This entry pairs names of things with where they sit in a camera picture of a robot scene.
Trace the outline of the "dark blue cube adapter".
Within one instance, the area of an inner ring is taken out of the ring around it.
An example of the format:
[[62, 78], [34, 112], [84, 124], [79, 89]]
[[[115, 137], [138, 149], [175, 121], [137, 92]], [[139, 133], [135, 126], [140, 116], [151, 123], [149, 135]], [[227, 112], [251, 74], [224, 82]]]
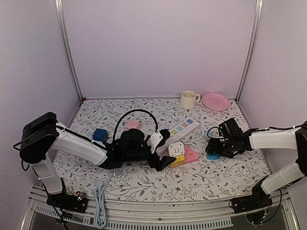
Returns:
[[92, 137], [95, 141], [106, 142], [108, 139], [108, 132], [105, 129], [97, 128]]

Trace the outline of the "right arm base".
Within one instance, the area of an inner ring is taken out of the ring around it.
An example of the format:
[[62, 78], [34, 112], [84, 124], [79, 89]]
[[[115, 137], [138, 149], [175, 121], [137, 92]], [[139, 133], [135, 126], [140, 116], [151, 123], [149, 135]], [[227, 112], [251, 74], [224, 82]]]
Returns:
[[267, 195], [265, 193], [262, 194], [259, 190], [256, 190], [251, 195], [232, 198], [228, 202], [228, 206], [233, 209], [235, 214], [254, 211], [261, 208], [262, 211], [245, 214], [245, 217], [246, 220], [253, 226], [262, 225], [273, 219], [281, 207], [283, 194], [281, 189], [278, 189], [278, 191], [279, 203], [273, 214], [271, 213], [273, 205], [271, 195]]

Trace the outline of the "pink cube socket adapter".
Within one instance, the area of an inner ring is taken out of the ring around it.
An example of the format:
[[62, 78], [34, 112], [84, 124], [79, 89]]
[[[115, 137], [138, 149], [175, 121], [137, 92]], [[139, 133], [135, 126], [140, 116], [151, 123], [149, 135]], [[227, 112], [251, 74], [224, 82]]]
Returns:
[[140, 129], [141, 128], [141, 123], [140, 121], [129, 121], [126, 124], [126, 130], [130, 130], [130, 129]]

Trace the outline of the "yellow square adapter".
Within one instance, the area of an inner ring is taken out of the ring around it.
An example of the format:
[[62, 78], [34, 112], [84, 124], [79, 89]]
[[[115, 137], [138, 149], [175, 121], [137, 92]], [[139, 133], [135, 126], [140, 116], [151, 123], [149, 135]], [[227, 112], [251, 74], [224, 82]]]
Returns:
[[185, 156], [184, 155], [176, 156], [175, 158], [176, 158], [176, 160], [168, 165], [169, 168], [178, 167], [178, 166], [181, 166], [181, 165], [184, 164], [184, 162], [185, 162]]

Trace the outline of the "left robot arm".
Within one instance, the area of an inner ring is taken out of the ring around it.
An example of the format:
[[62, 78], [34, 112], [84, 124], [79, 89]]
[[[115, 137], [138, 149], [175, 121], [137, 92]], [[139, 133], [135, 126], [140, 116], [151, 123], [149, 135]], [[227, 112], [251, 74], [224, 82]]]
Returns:
[[111, 143], [97, 143], [64, 126], [53, 112], [48, 112], [23, 128], [22, 139], [13, 148], [20, 158], [33, 168], [47, 192], [61, 208], [71, 204], [64, 183], [55, 172], [48, 157], [50, 150], [59, 150], [85, 159], [100, 168], [118, 169], [126, 162], [146, 161], [158, 172], [173, 163], [175, 157], [160, 157], [156, 150], [170, 138], [168, 129], [155, 131], [150, 136], [135, 128], [124, 131]]

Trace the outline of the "white square adapter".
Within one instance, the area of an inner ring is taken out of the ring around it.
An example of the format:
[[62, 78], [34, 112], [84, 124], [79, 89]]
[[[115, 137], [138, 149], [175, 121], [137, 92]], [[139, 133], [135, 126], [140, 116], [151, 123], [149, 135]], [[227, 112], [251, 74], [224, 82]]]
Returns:
[[182, 142], [172, 143], [168, 146], [168, 154], [170, 157], [178, 157], [185, 154], [185, 147]]

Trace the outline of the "cyan square adapter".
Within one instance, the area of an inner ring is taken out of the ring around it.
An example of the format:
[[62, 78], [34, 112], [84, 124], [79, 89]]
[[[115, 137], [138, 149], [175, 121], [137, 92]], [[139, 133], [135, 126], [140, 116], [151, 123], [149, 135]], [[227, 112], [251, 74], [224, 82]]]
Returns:
[[208, 160], [212, 160], [212, 161], [220, 159], [220, 156], [215, 155], [215, 154], [207, 154], [206, 157], [207, 157]]

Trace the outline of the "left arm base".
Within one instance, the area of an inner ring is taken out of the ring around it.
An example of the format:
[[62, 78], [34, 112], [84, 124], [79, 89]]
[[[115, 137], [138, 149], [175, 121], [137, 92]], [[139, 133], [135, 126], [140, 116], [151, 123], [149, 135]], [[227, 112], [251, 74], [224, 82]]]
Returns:
[[70, 195], [66, 193], [66, 188], [63, 188], [59, 194], [51, 195], [48, 191], [46, 193], [47, 204], [50, 206], [83, 214], [87, 209], [89, 200], [84, 192], [77, 191]]

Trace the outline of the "white power strip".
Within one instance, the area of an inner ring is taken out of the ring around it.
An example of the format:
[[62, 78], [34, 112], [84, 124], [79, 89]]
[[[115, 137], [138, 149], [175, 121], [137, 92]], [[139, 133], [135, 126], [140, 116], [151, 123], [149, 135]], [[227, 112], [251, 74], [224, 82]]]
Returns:
[[167, 139], [164, 145], [156, 149], [156, 153], [163, 154], [168, 149], [170, 144], [183, 140], [185, 137], [199, 128], [200, 125], [201, 124], [199, 122], [192, 118], [183, 120], [181, 123], [177, 124], [175, 127], [169, 130], [170, 138]]

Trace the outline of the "light blue small plug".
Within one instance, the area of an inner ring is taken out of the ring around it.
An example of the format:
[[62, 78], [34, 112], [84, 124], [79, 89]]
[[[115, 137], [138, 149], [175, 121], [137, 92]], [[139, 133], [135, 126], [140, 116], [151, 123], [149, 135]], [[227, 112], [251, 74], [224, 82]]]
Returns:
[[204, 135], [205, 135], [206, 138], [211, 138], [212, 137], [211, 131], [206, 131]]

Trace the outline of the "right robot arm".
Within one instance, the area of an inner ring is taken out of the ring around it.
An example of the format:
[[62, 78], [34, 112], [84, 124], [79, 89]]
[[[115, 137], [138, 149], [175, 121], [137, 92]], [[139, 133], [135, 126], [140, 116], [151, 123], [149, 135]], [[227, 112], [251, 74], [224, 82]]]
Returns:
[[235, 119], [230, 118], [217, 127], [220, 137], [209, 137], [207, 154], [232, 159], [238, 154], [252, 150], [285, 149], [297, 152], [297, 159], [257, 182], [252, 188], [248, 205], [258, 209], [267, 196], [290, 186], [307, 175], [307, 124], [292, 127], [250, 128], [242, 131]]

